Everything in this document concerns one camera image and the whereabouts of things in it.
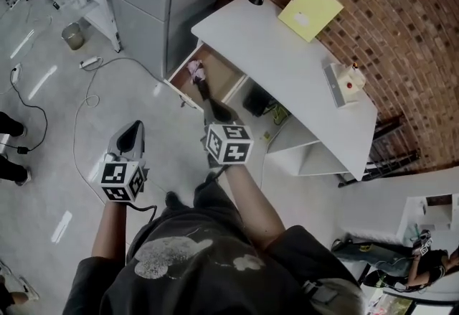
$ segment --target white desk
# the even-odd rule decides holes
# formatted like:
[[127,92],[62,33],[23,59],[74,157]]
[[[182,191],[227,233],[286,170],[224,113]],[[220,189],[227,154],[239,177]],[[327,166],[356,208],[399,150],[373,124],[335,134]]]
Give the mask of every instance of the white desk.
[[[365,92],[360,92],[358,104],[337,109],[323,73],[323,68],[338,62],[337,59],[319,41],[307,43],[300,38],[278,20],[279,13],[280,8],[270,0],[265,0],[262,6],[252,5],[248,0],[234,0],[192,28],[193,34],[207,45],[206,51],[211,47],[216,52],[214,56],[221,55],[231,62],[219,58],[225,68],[232,69],[231,74],[225,76],[230,80],[219,86],[219,92],[224,93],[221,99],[225,101],[237,91],[245,79],[241,75],[243,72],[299,121],[293,119],[269,150],[270,154],[276,154],[280,164],[287,166],[292,174],[349,171],[361,180],[372,144],[377,110]],[[170,83],[199,51],[202,46],[168,78]],[[218,67],[215,73],[222,74],[221,70]],[[182,95],[189,96],[193,90],[188,83],[181,81],[182,88],[171,85]],[[305,163],[309,156],[315,155],[321,157],[311,159],[313,163]],[[321,173],[321,164],[330,168]]]

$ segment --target black cable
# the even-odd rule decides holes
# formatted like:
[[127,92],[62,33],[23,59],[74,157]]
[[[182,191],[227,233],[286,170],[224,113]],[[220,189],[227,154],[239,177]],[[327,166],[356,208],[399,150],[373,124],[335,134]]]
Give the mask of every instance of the black cable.
[[37,149],[39,146],[41,146],[43,144],[43,141],[44,141],[44,138],[46,137],[46,133],[48,131],[48,118],[46,117],[46,112],[44,111],[43,108],[39,107],[38,105],[28,105],[24,102],[24,100],[22,99],[21,97],[21,94],[19,93],[19,91],[16,89],[16,87],[14,86],[13,84],[13,80],[11,79],[12,78],[12,75],[13,75],[13,71],[15,71],[15,69],[13,69],[11,71],[11,73],[9,74],[9,82],[11,83],[11,86],[13,87],[14,91],[17,93],[19,99],[21,100],[22,104],[25,105],[26,107],[28,108],[38,108],[41,112],[43,112],[43,116],[44,116],[44,121],[45,121],[45,126],[44,126],[44,133],[43,133],[43,138],[42,140],[36,145],[34,146],[33,148],[29,149],[27,148],[26,146],[10,146],[8,144],[5,144],[5,143],[2,143],[0,142],[0,144],[3,144],[4,146],[8,146],[9,148],[14,148],[17,150],[17,153],[18,154],[27,154],[29,153],[30,151],[34,151],[35,149]]

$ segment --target cable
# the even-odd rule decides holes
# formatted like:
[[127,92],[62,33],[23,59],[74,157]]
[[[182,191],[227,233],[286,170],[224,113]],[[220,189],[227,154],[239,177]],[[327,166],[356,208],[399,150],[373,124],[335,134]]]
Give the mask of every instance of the cable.
[[[90,183],[84,178],[84,176],[82,175],[82,172],[80,171],[80,169],[78,168],[78,165],[77,165],[77,159],[75,157],[75,142],[76,142],[76,130],[77,130],[77,118],[78,118],[78,113],[80,112],[81,110],[81,107],[83,107],[84,104],[86,104],[86,106],[88,108],[96,108],[99,103],[100,103],[100,97],[97,95],[97,94],[92,94],[92,95],[88,95],[89,94],[89,91],[90,91],[90,88],[91,88],[91,85],[94,83],[94,79],[95,79],[95,76],[97,75],[99,69],[107,66],[108,64],[112,63],[112,62],[115,62],[115,61],[119,61],[119,60],[130,60],[130,61],[134,61],[134,62],[137,62],[146,72],[147,74],[149,74],[151,77],[154,78],[154,76],[148,71],[148,69],[143,66],[139,61],[137,61],[136,59],[133,59],[131,57],[117,57],[115,59],[112,59],[110,61],[107,61],[107,62],[103,62],[103,58],[102,57],[99,57],[98,58],[98,64],[94,67],[94,68],[87,68],[87,67],[82,67],[82,69],[85,71],[85,72],[93,72],[93,76],[91,77],[91,80],[86,88],[86,94],[85,94],[85,98],[81,101],[81,103],[79,104],[78,106],[78,109],[77,109],[77,112],[75,113],[75,121],[73,123],[73,143],[72,143],[72,155],[73,155],[73,164],[75,165],[75,168],[78,172],[78,174],[80,175],[81,179],[86,183],[86,185],[93,191],[94,195],[100,200],[100,202],[102,202],[102,204],[105,205],[104,201],[102,200],[102,198],[99,196],[99,194],[93,189],[93,187],[90,185]],[[94,98],[95,99],[95,102],[91,105],[88,101],[89,99],[91,98]],[[162,192],[164,192],[164,194],[166,193],[166,191],[164,189],[162,189],[159,185],[155,184],[153,181],[151,181],[152,184],[154,184],[156,187],[158,187]],[[151,205],[149,207],[136,207],[135,205],[133,205],[132,203],[130,202],[125,202],[124,203],[125,205],[127,205],[128,207],[131,207],[132,209],[134,210],[137,210],[139,212],[146,212],[147,210],[151,210],[153,209],[153,214],[151,216],[151,219],[150,221],[153,220],[155,214],[156,214],[156,210],[157,210],[157,206],[156,205]]]
[[45,122],[44,133],[43,133],[42,140],[36,146],[34,146],[31,149],[27,148],[26,146],[11,146],[9,144],[5,144],[5,143],[2,143],[2,142],[0,142],[0,144],[3,144],[4,146],[8,146],[9,148],[16,149],[18,154],[27,154],[30,151],[34,151],[35,149],[37,149],[39,146],[41,146],[43,144],[44,138],[46,137],[46,133],[48,131],[48,117],[46,117],[46,112],[44,111],[43,108],[39,107],[38,105],[28,105],[28,104],[26,104],[24,102],[24,100],[21,97],[21,94],[19,93],[19,91],[17,90],[17,88],[13,84],[13,80],[12,80],[13,71],[14,71],[14,69],[9,74],[9,82],[11,83],[11,87],[16,91],[16,93],[17,93],[17,95],[18,95],[18,97],[21,100],[23,105],[25,105],[28,108],[37,108],[41,112],[43,112],[44,122]]
[[280,124],[282,124],[282,122],[284,122],[284,124],[279,128],[279,130],[277,131],[277,133],[271,138],[271,140],[269,140],[267,146],[266,146],[266,152],[265,152],[265,156],[263,157],[263,165],[261,167],[261,179],[260,179],[260,190],[262,190],[262,187],[263,187],[263,174],[264,174],[264,171],[265,171],[265,161],[266,161],[266,156],[268,155],[268,149],[271,145],[271,143],[274,141],[274,139],[277,138],[277,136],[279,135],[279,133],[282,131],[282,129],[284,129],[285,125],[287,125],[290,120],[292,120],[292,118],[289,116],[287,116],[286,118],[283,119],[283,121],[281,121]]

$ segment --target gray floor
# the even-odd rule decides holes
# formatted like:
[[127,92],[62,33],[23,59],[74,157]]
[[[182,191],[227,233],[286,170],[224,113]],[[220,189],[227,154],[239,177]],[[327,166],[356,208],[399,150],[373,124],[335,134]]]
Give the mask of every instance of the gray floor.
[[[0,15],[5,9],[0,5]],[[49,15],[52,23],[48,26]],[[15,273],[25,276],[41,296],[37,302],[17,306],[12,314],[61,312],[76,265],[90,254],[103,210],[100,200],[87,188],[73,165],[75,111],[92,77],[79,69],[78,64],[95,55],[108,61],[125,54],[115,53],[109,41],[92,28],[85,33],[88,38],[85,46],[71,51],[60,38],[67,21],[68,18],[42,0],[21,2],[0,19],[0,93],[9,87],[10,69],[20,62],[23,73],[17,87],[25,101],[46,110],[49,121],[45,142],[36,151],[20,156],[5,149],[12,161],[31,166],[33,180],[22,188],[0,182],[0,258]],[[10,59],[32,30],[34,34],[29,41]],[[188,106],[181,108],[174,91],[127,60],[101,69],[92,93],[100,96],[100,104],[97,108],[83,106],[76,131],[76,159],[83,175],[87,179],[94,175],[114,132],[140,119],[146,127],[145,157],[150,172],[138,205],[157,204],[161,212],[165,192],[169,190],[178,192],[190,203],[193,189],[208,172],[199,142],[203,134],[201,113]],[[243,110],[241,96],[235,97],[232,106],[254,131],[255,148],[248,166],[260,183],[266,150],[262,135],[266,130],[274,132],[275,127],[269,116],[256,119]],[[13,90],[0,95],[0,111],[29,129],[24,140],[10,138],[10,143],[31,146],[41,139],[42,114],[22,106]],[[334,222],[340,201],[336,185],[333,176],[294,178],[269,163],[265,165],[263,190],[284,223],[303,225],[325,245],[330,245],[340,233]],[[66,212],[72,219],[60,240],[54,243],[52,236]],[[149,213],[129,210],[128,244],[149,217]]]

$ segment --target red brick wall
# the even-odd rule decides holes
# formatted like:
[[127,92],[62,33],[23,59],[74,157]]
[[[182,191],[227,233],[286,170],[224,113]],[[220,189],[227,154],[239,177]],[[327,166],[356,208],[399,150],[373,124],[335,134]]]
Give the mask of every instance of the red brick wall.
[[342,63],[359,63],[380,120],[405,115],[391,149],[419,149],[416,171],[459,161],[459,0],[339,1],[317,38]]

